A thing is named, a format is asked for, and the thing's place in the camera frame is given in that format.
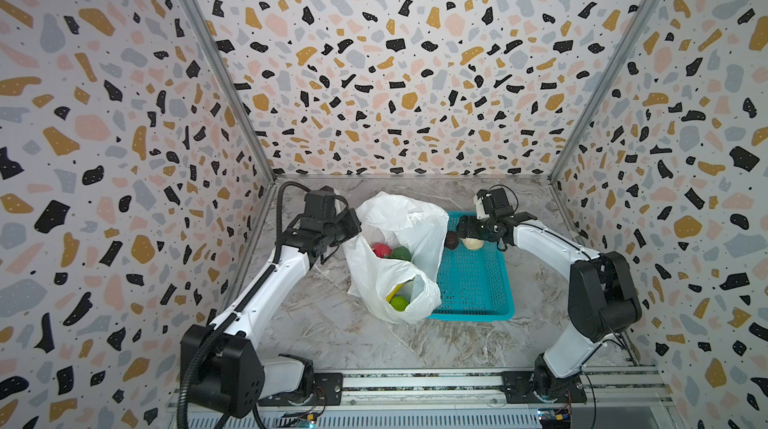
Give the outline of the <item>yellow banana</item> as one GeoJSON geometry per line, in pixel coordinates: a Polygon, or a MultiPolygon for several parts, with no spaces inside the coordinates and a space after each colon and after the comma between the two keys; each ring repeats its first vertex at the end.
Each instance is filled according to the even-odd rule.
{"type": "Polygon", "coordinates": [[[403,290],[407,282],[395,286],[395,288],[386,296],[386,301],[390,303],[394,298],[403,297],[403,290]]]}

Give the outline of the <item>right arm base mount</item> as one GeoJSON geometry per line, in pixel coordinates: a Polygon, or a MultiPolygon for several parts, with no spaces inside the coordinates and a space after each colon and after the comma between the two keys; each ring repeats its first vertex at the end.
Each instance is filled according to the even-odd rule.
{"type": "Polygon", "coordinates": [[[586,403],[587,395],[578,375],[556,378],[546,369],[513,370],[501,373],[501,390],[508,404],[586,403]]]}

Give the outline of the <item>white plastic bag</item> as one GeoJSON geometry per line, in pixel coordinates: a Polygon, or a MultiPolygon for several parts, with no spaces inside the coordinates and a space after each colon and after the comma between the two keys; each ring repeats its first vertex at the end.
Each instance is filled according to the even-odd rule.
{"type": "Polygon", "coordinates": [[[343,244],[349,294],[376,318],[414,324],[441,304],[437,276],[448,234],[439,206],[380,192],[357,209],[361,232],[343,244]]]}

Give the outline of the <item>cream white round fruit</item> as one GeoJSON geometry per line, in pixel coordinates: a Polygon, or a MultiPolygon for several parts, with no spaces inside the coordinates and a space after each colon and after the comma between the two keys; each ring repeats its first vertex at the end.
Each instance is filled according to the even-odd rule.
{"type": "Polygon", "coordinates": [[[461,238],[460,241],[463,244],[463,246],[469,251],[481,250],[485,245],[485,242],[483,240],[475,239],[475,238],[461,238]]]}

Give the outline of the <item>dark purple fruit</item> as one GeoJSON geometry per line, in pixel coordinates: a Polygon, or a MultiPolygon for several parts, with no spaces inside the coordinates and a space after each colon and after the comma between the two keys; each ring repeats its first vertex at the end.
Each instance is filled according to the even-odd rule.
{"type": "Polygon", "coordinates": [[[444,248],[447,250],[456,250],[460,244],[460,238],[455,231],[448,231],[444,239],[444,248]]]}

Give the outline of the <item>green avocado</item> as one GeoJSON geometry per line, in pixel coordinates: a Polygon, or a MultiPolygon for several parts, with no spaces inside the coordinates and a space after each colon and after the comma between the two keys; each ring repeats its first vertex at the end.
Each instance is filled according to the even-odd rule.
{"type": "Polygon", "coordinates": [[[410,262],[412,260],[412,254],[409,251],[409,249],[406,247],[397,247],[392,250],[392,253],[389,258],[410,262]]]}

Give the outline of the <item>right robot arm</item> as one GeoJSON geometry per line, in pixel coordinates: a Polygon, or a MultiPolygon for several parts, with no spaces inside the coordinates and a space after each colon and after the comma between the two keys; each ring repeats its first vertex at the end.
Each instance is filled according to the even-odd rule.
{"type": "Polygon", "coordinates": [[[554,384],[581,372],[583,364],[607,340],[638,322],[642,315],[629,264],[621,254],[580,245],[519,209],[501,184],[479,190],[476,214],[463,216],[456,232],[462,241],[516,247],[549,265],[568,283],[569,323],[556,343],[540,355],[534,378],[554,384]]]}

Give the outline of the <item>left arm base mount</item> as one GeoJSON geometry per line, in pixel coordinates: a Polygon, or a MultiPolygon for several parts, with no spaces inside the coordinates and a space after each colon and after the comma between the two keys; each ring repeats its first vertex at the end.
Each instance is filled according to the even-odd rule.
{"type": "Polygon", "coordinates": [[[297,389],[281,392],[259,400],[259,407],[296,407],[319,408],[339,406],[344,388],[344,375],[341,372],[315,372],[306,376],[297,389]]]}

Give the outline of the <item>green lime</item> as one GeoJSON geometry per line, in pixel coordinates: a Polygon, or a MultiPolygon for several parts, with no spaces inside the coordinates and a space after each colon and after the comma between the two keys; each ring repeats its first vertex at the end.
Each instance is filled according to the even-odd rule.
{"type": "Polygon", "coordinates": [[[389,300],[391,307],[397,312],[404,312],[409,306],[410,301],[401,295],[395,295],[389,300]]]}

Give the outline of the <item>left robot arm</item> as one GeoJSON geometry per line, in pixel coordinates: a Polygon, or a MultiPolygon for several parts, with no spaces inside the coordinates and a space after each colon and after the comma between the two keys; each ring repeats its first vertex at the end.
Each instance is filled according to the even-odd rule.
{"type": "Polygon", "coordinates": [[[281,353],[263,359],[257,349],[266,327],[293,287],[325,252],[356,237],[361,224],[347,201],[327,188],[310,192],[305,209],[283,231],[258,275],[207,325],[183,335],[176,425],[190,425],[189,407],[220,413],[216,425],[258,414],[260,402],[276,397],[291,403],[315,400],[311,360],[281,353]]]}

